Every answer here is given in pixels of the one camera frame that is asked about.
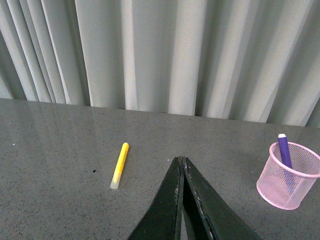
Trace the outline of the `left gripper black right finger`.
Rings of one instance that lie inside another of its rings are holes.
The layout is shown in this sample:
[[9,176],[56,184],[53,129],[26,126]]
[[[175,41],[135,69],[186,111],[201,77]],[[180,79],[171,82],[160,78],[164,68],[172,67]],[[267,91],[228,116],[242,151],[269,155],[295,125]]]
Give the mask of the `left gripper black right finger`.
[[189,240],[260,240],[187,158],[184,170],[183,208]]

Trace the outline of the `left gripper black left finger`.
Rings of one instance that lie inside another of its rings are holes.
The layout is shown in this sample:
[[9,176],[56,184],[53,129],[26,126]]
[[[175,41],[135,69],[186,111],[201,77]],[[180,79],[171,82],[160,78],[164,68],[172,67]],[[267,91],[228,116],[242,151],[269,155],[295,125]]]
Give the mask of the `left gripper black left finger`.
[[175,157],[147,212],[128,237],[130,240],[179,240],[181,238],[184,173]]

